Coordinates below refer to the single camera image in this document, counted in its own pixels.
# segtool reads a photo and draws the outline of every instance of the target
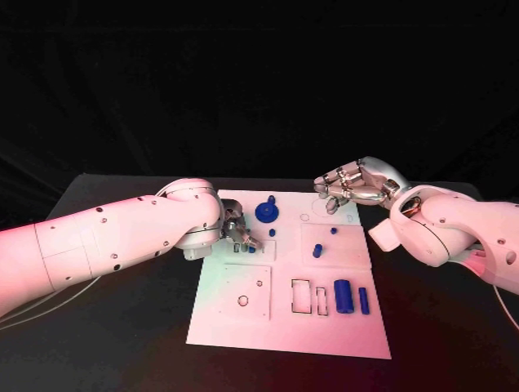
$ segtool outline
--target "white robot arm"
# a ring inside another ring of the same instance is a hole
[[[458,261],[486,282],[519,294],[519,204],[478,202],[429,185],[412,187],[372,157],[326,173],[314,189],[329,199],[329,213],[349,200],[391,210],[369,231],[385,252],[402,245],[434,267]]]
[[[241,205],[199,179],[62,218],[0,232],[0,317],[35,298],[135,265],[173,247],[187,260],[223,237],[261,248]]]

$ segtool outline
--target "table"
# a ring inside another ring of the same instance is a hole
[[[177,178],[78,176],[49,218],[154,194]],[[218,189],[311,192],[311,180],[209,180]],[[434,184],[480,197],[473,185]],[[365,206],[359,213],[365,229],[388,214]],[[202,261],[174,249],[0,332],[0,391],[517,391],[519,334],[491,286],[460,265],[435,269],[367,242],[391,361],[186,345]],[[519,307],[514,297],[504,295]]]

